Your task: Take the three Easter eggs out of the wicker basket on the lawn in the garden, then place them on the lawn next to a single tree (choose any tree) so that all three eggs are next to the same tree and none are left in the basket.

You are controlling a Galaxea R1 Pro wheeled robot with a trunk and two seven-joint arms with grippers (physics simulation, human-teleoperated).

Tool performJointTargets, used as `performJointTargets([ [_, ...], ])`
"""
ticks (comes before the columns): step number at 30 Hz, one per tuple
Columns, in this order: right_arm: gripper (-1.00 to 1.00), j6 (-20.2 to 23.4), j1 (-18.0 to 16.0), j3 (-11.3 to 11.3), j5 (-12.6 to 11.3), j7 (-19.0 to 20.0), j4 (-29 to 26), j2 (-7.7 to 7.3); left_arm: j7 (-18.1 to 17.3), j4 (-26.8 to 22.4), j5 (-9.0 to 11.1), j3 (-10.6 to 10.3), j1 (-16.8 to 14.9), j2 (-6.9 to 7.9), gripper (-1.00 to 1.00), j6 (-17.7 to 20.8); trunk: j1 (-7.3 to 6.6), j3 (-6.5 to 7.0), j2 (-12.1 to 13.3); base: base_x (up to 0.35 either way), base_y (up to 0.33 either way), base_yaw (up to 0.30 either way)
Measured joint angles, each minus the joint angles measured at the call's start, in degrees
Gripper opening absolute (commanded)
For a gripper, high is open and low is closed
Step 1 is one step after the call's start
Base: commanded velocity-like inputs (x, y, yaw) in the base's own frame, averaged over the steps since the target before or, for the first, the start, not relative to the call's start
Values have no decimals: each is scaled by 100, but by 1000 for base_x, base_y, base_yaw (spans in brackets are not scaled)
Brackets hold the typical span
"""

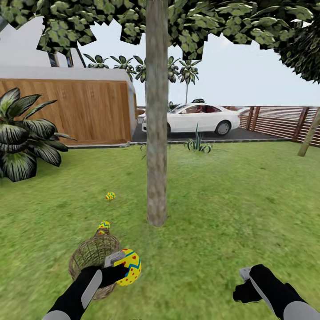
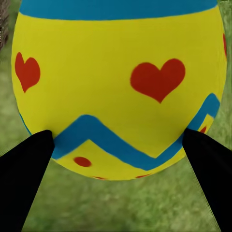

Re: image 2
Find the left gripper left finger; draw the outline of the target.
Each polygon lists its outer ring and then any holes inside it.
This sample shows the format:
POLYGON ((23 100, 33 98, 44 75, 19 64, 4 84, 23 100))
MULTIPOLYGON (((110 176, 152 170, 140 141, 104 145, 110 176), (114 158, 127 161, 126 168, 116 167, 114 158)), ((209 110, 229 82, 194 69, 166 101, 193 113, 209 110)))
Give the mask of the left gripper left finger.
POLYGON ((0 232, 21 232, 54 148, 44 130, 0 157, 0 232))

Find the wicker basket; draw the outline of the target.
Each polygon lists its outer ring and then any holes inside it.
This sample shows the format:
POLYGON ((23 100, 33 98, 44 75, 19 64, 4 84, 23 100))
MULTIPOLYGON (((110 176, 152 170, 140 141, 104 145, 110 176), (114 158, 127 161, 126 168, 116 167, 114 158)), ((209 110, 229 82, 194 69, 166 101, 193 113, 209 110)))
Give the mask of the wicker basket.
POLYGON ((0 0, 0 53, 8 41, 9 1, 10 0, 0 0))

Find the easter egg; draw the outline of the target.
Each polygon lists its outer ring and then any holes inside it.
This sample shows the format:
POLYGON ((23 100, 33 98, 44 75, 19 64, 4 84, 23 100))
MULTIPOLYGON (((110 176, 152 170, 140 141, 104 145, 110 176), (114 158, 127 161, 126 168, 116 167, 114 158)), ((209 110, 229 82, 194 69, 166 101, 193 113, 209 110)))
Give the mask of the easter egg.
POLYGON ((14 95, 51 159, 102 180, 145 177, 186 156, 220 106, 227 47, 217 0, 23 0, 14 95))

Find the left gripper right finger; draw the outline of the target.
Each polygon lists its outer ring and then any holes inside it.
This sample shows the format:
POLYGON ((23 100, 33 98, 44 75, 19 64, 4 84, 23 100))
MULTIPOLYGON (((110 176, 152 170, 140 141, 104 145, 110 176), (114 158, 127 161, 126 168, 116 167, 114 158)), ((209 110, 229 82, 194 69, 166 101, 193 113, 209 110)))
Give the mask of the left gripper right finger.
POLYGON ((221 232, 232 232, 232 151, 191 129, 185 130, 182 146, 221 232))

